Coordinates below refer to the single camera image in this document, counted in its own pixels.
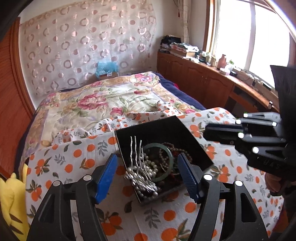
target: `stuffed animal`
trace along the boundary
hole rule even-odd
[[[4,220],[20,241],[26,241],[29,224],[26,215],[25,183],[28,166],[22,170],[23,181],[13,173],[7,181],[0,178],[0,204]]]

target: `window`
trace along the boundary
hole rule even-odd
[[[249,70],[274,87],[270,65],[287,66],[290,33],[274,12],[239,0],[220,0],[215,55]]]

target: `floral blanket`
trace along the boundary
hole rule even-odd
[[[83,128],[89,131],[106,118],[129,112],[153,112],[158,109],[159,100],[171,103],[182,114],[196,111],[167,91],[152,72],[102,80],[73,91],[50,94],[39,105],[27,135],[20,176],[25,160],[35,151],[51,146],[61,130]]]
[[[88,103],[88,108],[94,107],[94,102]],[[117,116],[98,121],[88,131],[83,128],[61,129],[53,137],[51,146],[44,147],[30,156],[26,178],[28,222],[32,222],[46,191],[55,180],[62,183],[76,182],[84,175],[91,174],[97,166],[104,165],[111,153],[120,156],[115,129],[176,115],[213,161],[214,165],[207,173],[221,182],[244,182],[270,235],[279,218],[283,198],[270,196],[266,189],[264,172],[249,167],[245,156],[238,153],[233,146],[221,145],[203,138],[203,131],[208,123],[234,123],[235,118],[222,108],[184,115],[183,111],[176,107],[178,106],[160,100],[154,111],[129,112],[122,115],[118,113],[121,112],[120,107],[112,107],[108,111],[116,111]],[[187,240],[200,206],[190,199],[186,188],[141,207],[130,181],[123,178],[124,173],[125,167],[119,158],[107,198],[96,207],[108,240]],[[219,203],[213,240],[219,240],[220,237],[224,204],[223,200]],[[76,240],[82,241],[75,201],[71,203],[71,213]]]

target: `black box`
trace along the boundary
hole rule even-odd
[[[213,165],[213,162],[205,153],[202,146],[200,146],[190,131],[176,116],[120,129],[115,131],[115,135],[126,168],[131,165],[131,136],[133,138],[133,146],[135,145],[134,136],[136,136],[137,147],[140,144],[140,140],[142,140],[143,147],[155,142],[172,143],[176,148],[186,150],[192,157],[192,164],[198,165],[203,171]],[[166,178],[165,186],[162,187],[162,192],[156,199],[167,196],[169,193],[184,187],[181,176],[178,175],[176,177],[168,176]],[[151,202],[140,200],[137,193],[136,196],[140,204]]]

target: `wall covering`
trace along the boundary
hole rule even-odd
[[[19,36],[27,88],[42,100],[84,86],[98,62],[116,62],[121,75],[148,71],[155,27],[150,0],[78,2],[34,17]]]

